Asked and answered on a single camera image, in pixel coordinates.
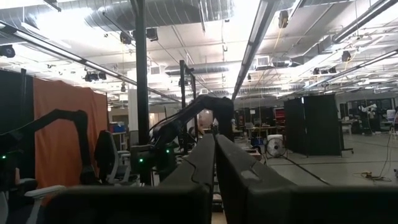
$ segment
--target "ceiling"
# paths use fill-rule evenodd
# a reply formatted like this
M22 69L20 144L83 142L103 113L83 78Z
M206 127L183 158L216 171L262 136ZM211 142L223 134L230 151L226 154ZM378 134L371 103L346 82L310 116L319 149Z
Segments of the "ceiling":
M203 18L196 16L199 6L191 0L147 0L147 26L156 27L158 41L147 39L147 56L150 67L159 67L160 73L148 74L148 86L180 99L179 76L166 71L178 68L179 60L189 67L208 68L197 73L197 90L207 88L214 95L230 96L236 83L249 35L260 0L201 0ZM7 22L32 34L40 35L53 44L80 57L127 75L135 72L134 45L124 45L119 40L120 31L106 25L99 12L105 11L127 30L133 30L130 11L124 11L129 1L116 0L58 0L63 10L56 12L43 1L13 0L0 2L0 21ZM305 55L315 44L326 40L356 20L375 0L342 1L300 7L289 19L285 29L278 27L277 11L261 42L256 57L297 58ZM264 71L250 70L239 91L238 98L280 97L302 90L309 83L322 81L335 73L314 75L314 68L336 68L336 73L371 60L390 50L398 49L398 4L390 7L373 20L360 27L342 44L329 46L328 54L319 54L297 67L272 68ZM32 25L22 26L21 22ZM86 82L86 69L79 63L43 52L40 48L1 35L0 44L13 44L14 58L0 57L0 68L20 71L50 80L63 80L71 85L86 86L96 91L108 92L114 106L126 99L121 92L122 81L113 77L107 80ZM342 62L344 50L351 61ZM398 57L351 72L343 78L328 82L327 87L315 86L300 94L337 94L361 89L398 91ZM214 67L225 68L212 70ZM187 86L187 101L192 95ZM152 96L151 103L165 103L167 99Z

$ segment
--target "black partition panel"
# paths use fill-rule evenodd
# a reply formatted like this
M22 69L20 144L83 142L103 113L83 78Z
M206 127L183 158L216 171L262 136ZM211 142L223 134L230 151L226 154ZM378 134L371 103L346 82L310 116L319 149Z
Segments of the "black partition panel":
M0 70L0 133L6 133L34 120L33 78L21 73ZM15 154L21 178L35 175L34 134L26 136L19 146L23 154Z
M293 152L306 154L304 106L301 98L284 102L286 146Z
M335 96L305 96L304 112L308 155L340 156L340 127Z

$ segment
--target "black support column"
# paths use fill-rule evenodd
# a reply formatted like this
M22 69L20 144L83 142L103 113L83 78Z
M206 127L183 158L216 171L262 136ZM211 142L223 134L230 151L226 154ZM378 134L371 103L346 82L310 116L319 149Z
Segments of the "black support column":
M139 145L149 142L149 110L147 83L147 39L145 0L137 0L136 16L136 63L137 63L137 113ZM145 185L152 185L150 171L140 173Z
M191 73L191 86L192 86L192 92L193 92L193 99L197 98L197 79L195 76ZM199 135L198 135L198 115L195 115L194 117L194 122L195 122L195 136L197 138L197 142L199 140Z
M181 109L186 107L185 103L185 62L180 60L180 83L181 83ZM187 125L183 126L182 133L183 149L184 154L188 154L188 136L187 136Z

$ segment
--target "orange curtain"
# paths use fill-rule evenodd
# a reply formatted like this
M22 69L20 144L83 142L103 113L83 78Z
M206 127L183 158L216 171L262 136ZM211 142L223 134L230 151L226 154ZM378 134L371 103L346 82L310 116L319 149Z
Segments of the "orange curtain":
M106 96L89 88L61 81L34 79L34 117L40 118L54 109L83 110L88 115L88 140L91 161L101 130L107 129ZM75 125L56 120L35 133L35 178L39 188L52 185L73 186L80 183L81 157Z

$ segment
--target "white fan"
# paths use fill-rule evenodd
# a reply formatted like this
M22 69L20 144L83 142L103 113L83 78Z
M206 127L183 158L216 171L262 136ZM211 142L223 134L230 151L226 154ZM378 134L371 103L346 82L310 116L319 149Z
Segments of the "white fan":
M279 138L272 138L268 140L267 152L271 157L278 158L286 153L286 148L284 146L283 140Z

